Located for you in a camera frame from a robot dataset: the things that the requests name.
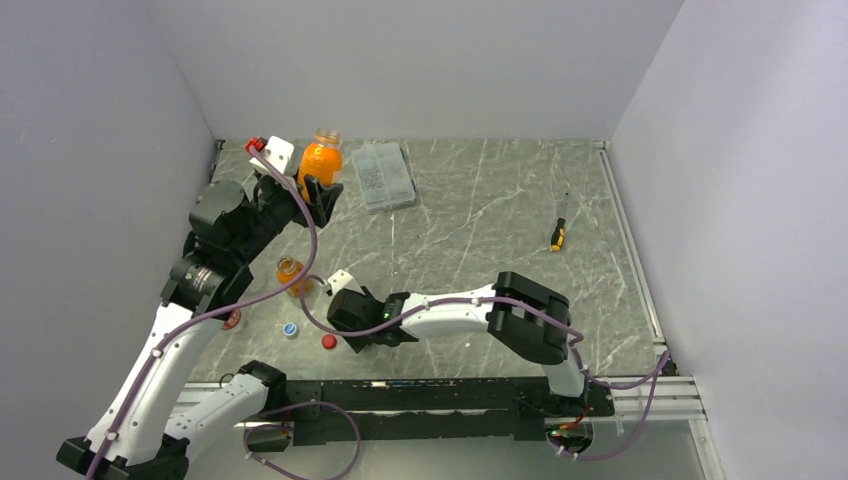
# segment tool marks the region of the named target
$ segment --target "marble table surface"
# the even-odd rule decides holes
[[[342,143],[345,186],[330,224],[319,232],[313,273],[352,273],[378,299],[394,291],[461,292],[512,270],[563,293],[574,326],[586,335],[580,351],[600,375],[643,374],[656,357],[616,220],[611,193],[591,142],[507,139],[395,140],[406,150],[416,182],[416,205],[369,215],[363,206],[351,153],[364,143]],[[244,141],[228,141],[214,180],[255,181]],[[300,145],[308,141],[296,141]],[[565,205],[565,193],[569,200]],[[550,251],[550,235],[565,208],[566,246]],[[279,286],[277,259],[305,261],[309,235],[296,224],[253,262],[256,277],[246,297]],[[326,297],[310,295],[316,316]],[[312,326],[287,294],[245,309],[238,332],[221,332],[203,353],[194,381],[218,380],[252,360],[269,363],[290,379],[497,377],[543,375],[538,365],[487,334],[450,335],[374,345],[360,354],[339,339],[321,346]],[[283,325],[300,328],[287,339]]]

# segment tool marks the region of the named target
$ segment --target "screwdriver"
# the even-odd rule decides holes
[[[562,207],[562,215],[557,218],[557,226],[551,235],[551,250],[558,252],[565,243],[565,207],[568,206],[568,192],[565,193],[565,205]]]

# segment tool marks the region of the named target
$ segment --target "small orange bottle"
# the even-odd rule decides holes
[[[302,263],[288,255],[284,255],[280,258],[280,261],[277,262],[277,280],[280,281],[280,285],[285,285],[297,276],[301,270],[303,270]],[[301,288],[303,288],[306,293],[309,293],[309,290],[312,289],[312,284],[304,278],[292,285],[291,288],[286,291],[293,297],[299,297]]]

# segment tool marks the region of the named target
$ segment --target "orange juice bottle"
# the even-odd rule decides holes
[[[303,198],[309,201],[309,192],[306,191],[306,175],[312,175],[321,185],[330,186],[338,181],[339,172],[342,169],[342,152],[339,151],[339,132],[319,128],[315,132],[313,141],[300,161],[300,170],[297,172],[297,183],[303,188]]]
[[[303,270],[302,263],[288,255],[284,255],[280,257],[280,261],[277,262],[277,280],[280,281],[280,285],[285,285],[294,279],[301,270]],[[289,295],[299,297],[301,288],[304,289],[306,293],[309,293],[309,291],[312,290],[312,284],[309,283],[307,279],[303,278],[292,285],[287,291],[289,292]]]

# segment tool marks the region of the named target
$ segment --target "white wall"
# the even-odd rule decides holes
[[[219,138],[609,138],[682,0],[145,0]]]
[[[213,139],[136,0],[0,0],[0,65],[0,478],[80,478]]]
[[[730,478],[848,478],[848,5],[687,0],[613,137]]]

